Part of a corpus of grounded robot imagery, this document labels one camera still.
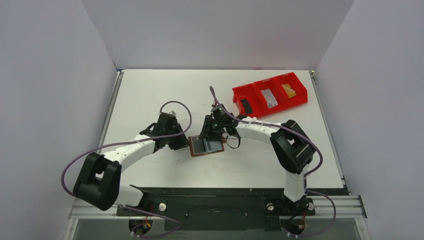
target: white wall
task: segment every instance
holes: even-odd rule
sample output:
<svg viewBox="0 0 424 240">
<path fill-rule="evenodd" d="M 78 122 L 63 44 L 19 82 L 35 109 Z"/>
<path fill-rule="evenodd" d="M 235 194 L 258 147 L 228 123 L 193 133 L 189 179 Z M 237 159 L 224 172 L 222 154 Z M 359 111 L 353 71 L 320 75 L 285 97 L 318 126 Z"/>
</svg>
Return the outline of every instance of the white wall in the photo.
<svg viewBox="0 0 424 240">
<path fill-rule="evenodd" d="M 315 69 L 354 0 L 81 0 L 118 68 Z"/>
<path fill-rule="evenodd" d="M 423 239 L 424 2 L 356 0 L 316 70 L 374 240 Z"/>
<path fill-rule="evenodd" d="M 0 238 L 61 239 L 61 171 L 96 145 L 115 66 L 79 0 L 1 1 L 0 23 Z"/>
</svg>

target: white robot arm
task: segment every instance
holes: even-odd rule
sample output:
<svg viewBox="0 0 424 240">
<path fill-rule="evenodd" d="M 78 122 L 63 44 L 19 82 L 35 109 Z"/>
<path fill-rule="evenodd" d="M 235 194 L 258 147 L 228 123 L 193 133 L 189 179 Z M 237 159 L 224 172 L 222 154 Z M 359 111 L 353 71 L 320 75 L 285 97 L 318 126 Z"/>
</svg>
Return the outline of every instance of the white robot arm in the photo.
<svg viewBox="0 0 424 240">
<path fill-rule="evenodd" d="M 221 141 L 222 134 L 227 132 L 231 136 L 250 138 L 271 144 L 278 161 L 286 170 L 284 196 L 293 203 L 304 199 L 306 195 L 304 175 L 315 152 L 307 142 L 279 127 L 235 121 L 223 113 L 218 106 L 214 107 L 211 113 L 205 117 L 200 138 L 208 141 Z M 243 117 L 243 120 L 251 122 L 253 119 Z M 293 120 L 281 125 L 306 137 L 303 130 Z M 73 194 L 103 211 L 112 205 L 138 206 L 143 192 L 130 185 L 121 185 L 121 173 L 141 158 L 155 153 L 166 145 L 172 150 L 188 147 L 189 142 L 184 134 L 151 139 L 152 137 L 178 134 L 182 131 L 174 115 L 161 113 L 157 123 L 153 123 L 141 131 L 133 139 L 133 144 L 121 146 L 103 154 L 90 153 L 81 168 L 73 188 Z"/>
<path fill-rule="evenodd" d="M 228 116 L 222 108 L 215 105 L 211 114 L 205 116 L 199 137 L 208 141 L 219 140 L 226 132 L 230 136 L 255 139 L 272 145 L 279 163 L 286 170 L 284 196 L 293 203 L 301 200 L 306 195 L 304 175 L 308 171 L 315 150 L 304 139 L 277 127 L 284 126 L 307 138 L 300 126 L 294 120 L 265 126 L 270 123 L 241 115 L 236 117 L 243 120 L 239 122 Z M 260 122 L 262 125 L 251 124 L 252 121 Z"/>
</svg>

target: silver bolt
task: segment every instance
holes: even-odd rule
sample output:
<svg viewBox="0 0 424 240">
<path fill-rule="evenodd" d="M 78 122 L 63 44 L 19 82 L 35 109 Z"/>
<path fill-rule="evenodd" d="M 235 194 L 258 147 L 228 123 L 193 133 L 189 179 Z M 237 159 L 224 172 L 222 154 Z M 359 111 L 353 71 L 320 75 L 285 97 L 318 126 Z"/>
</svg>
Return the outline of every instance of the silver bolt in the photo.
<svg viewBox="0 0 424 240">
<path fill-rule="evenodd" d="M 159 204 L 159 211 L 163 212 L 165 209 L 167 209 L 167 205 L 165 203 Z"/>
</svg>

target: glass panel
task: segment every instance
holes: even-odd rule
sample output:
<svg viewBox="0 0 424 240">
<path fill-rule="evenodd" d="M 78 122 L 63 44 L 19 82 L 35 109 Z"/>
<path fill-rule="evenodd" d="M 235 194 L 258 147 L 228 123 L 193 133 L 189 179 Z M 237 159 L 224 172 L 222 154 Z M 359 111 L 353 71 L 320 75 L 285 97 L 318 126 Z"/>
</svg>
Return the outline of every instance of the glass panel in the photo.
<svg viewBox="0 0 424 240">
<path fill-rule="evenodd" d="M 325 228 L 330 219 L 315 218 L 306 219 L 305 234 L 315 233 Z M 128 227 L 128 219 L 80 219 L 75 230 L 74 240 L 134 240 L 130 237 Z M 155 235 L 163 232 L 165 221 L 158 219 L 146 236 Z M 177 231 L 167 236 L 158 237 L 156 239 L 167 240 L 219 240 L 219 239 L 236 239 L 236 240 L 272 240 L 287 239 L 286 234 L 282 231 L 264 231 L 263 229 L 249 229 L 244 231 Z M 327 239 L 343 239 L 343 240 L 359 240 L 360 235 L 354 218 L 338 218 L 334 225 L 314 237 L 305 238 L 308 240 L 327 240 Z"/>
</svg>

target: red storage bin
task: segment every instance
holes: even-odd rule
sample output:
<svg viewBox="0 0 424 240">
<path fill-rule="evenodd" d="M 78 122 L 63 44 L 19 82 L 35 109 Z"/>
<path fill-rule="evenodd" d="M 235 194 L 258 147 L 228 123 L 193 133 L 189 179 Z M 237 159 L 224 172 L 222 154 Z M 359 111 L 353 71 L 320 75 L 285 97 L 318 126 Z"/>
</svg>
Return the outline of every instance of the red storage bin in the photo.
<svg viewBox="0 0 424 240">
<path fill-rule="evenodd" d="M 232 92 L 240 114 L 249 117 L 261 118 L 308 102 L 308 91 L 294 72 L 237 86 Z"/>
</svg>

